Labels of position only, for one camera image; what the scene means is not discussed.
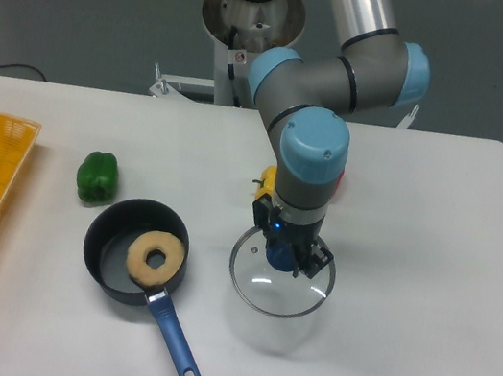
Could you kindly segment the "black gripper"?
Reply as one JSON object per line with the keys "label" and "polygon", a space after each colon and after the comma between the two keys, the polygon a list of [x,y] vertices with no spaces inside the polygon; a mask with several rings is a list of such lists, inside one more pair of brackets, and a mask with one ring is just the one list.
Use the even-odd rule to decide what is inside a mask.
{"label": "black gripper", "polygon": [[292,250],[294,277],[315,277],[334,259],[327,246],[317,243],[323,216],[302,223],[265,198],[252,203],[252,212],[254,226],[262,231],[270,245],[283,243]]}

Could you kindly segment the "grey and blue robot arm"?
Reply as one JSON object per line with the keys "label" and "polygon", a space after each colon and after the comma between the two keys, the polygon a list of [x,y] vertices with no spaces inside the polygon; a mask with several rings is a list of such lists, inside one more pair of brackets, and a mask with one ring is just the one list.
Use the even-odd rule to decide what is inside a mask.
{"label": "grey and blue robot arm", "polygon": [[235,105],[257,107],[276,157],[275,187],[253,203],[276,270],[314,277],[333,259],[319,242],[345,171],[344,116],[408,105],[425,95],[428,56],[401,40],[390,0],[331,0],[341,42],[335,59],[309,63],[294,50],[301,0],[204,0],[206,30],[227,49],[218,73]]}

